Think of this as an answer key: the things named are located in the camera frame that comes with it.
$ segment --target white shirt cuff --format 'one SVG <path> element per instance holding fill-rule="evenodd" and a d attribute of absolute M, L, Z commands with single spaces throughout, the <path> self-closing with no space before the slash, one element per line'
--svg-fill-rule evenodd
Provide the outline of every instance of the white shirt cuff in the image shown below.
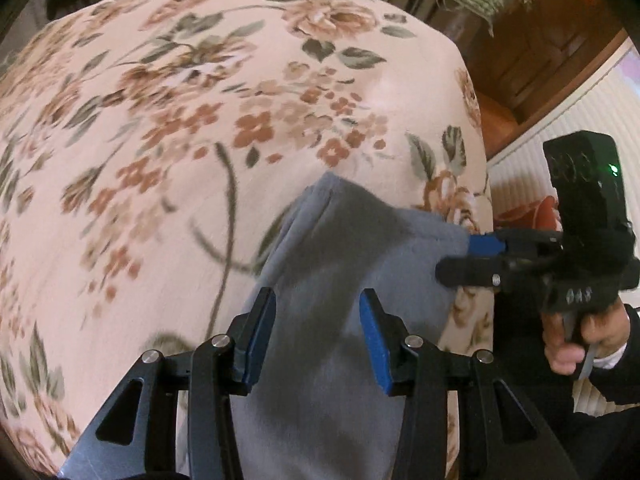
<path fill-rule="evenodd" d="M 620 359 L 622 359 L 622 354 L 625 353 L 626 343 L 624 343 L 618 350 L 613 352 L 613 354 L 603 357 L 602 359 L 594 359 L 593 366 L 596 368 L 601 368 L 602 370 L 611 370 L 615 365 L 618 364 Z"/>

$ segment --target floral bedsheet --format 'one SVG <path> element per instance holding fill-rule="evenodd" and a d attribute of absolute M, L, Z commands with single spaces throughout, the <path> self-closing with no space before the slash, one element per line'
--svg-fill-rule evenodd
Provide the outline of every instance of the floral bedsheet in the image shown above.
<path fill-rule="evenodd" d="M 0 417 L 49 473 L 142 351 L 226 329 L 325 171 L 492 225 L 459 52 L 378 0 L 105 0 L 17 57 L 0 133 Z M 492 301 L 440 345 L 490 347 Z"/>

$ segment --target black sleeve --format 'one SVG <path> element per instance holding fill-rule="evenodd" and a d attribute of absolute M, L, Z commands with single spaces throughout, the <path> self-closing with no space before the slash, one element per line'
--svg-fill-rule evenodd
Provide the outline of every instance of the black sleeve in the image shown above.
<path fill-rule="evenodd" d="M 622 358 L 611 370 L 594 368 L 590 381 L 609 401 L 616 404 L 640 402 L 640 317 L 628 304 L 626 312 L 631 333 Z"/>

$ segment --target gray cloth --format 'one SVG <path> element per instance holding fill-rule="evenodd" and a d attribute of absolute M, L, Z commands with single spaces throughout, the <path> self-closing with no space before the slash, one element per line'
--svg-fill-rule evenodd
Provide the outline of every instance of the gray cloth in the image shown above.
<path fill-rule="evenodd" d="M 466 254 L 468 233 L 439 216 L 395 209 L 331 173 L 285 220 L 248 300 L 276 291 L 260 381 L 233 397 L 247 480 L 382 480 L 398 443 L 404 397 L 377 386 L 358 314 L 373 287 L 411 333 L 437 342 L 454 291 L 437 261 Z"/>

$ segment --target silver screw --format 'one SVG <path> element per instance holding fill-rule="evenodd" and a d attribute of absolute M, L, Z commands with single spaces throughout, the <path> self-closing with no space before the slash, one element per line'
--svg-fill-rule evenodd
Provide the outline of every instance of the silver screw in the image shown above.
<path fill-rule="evenodd" d="M 231 338 L 227 334 L 215 335 L 211 340 L 211 344 L 216 348 L 224 348 L 229 343 L 231 343 Z"/>
<path fill-rule="evenodd" d="M 147 350 L 142 354 L 142 362 L 145 364 L 155 363 L 160 358 L 160 352 L 158 350 Z"/>
<path fill-rule="evenodd" d="M 479 350 L 476 357 L 478 358 L 478 361 L 486 365 L 494 362 L 494 355 L 488 350 Z"/>
<path fill-rule="evenodd" d="M 420 348 L 424 345 L 424 340 L 419 335 L 408 335 L 404 338 L 404 344 L 409 348 Z"/>

